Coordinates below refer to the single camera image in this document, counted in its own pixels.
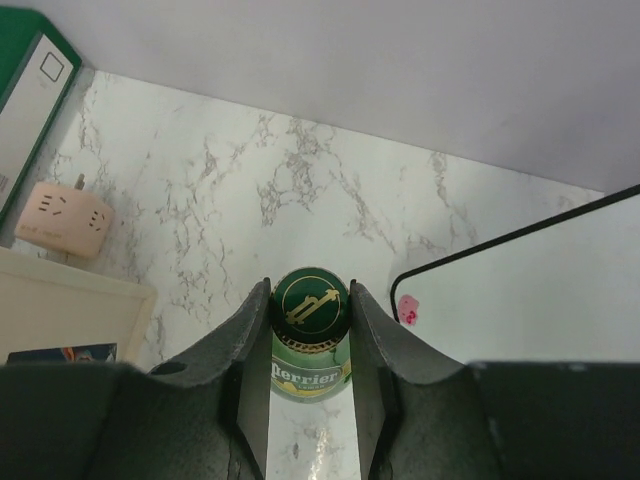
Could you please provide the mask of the green Perrier glass bottle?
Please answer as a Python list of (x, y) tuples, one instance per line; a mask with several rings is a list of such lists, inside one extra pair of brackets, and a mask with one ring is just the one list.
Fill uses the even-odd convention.
[(349, 292), (333, 272), (304, 267), (285, 275), (269, 300), (273, 330), (271, 389), (315, 404), (351, 380)]

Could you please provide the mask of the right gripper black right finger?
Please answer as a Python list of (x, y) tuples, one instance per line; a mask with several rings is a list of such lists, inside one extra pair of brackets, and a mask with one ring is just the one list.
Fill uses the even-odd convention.
[(470, 368), (402, 327), (357, 281), (349, 304), (362, 478), (501, 478)]

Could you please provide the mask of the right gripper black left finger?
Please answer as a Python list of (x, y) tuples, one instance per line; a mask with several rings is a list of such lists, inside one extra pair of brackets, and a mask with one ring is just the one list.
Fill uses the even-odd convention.
[(120, 368), (88, 479), (263, 479), (269, 428), (271, 285), (144, 374)]

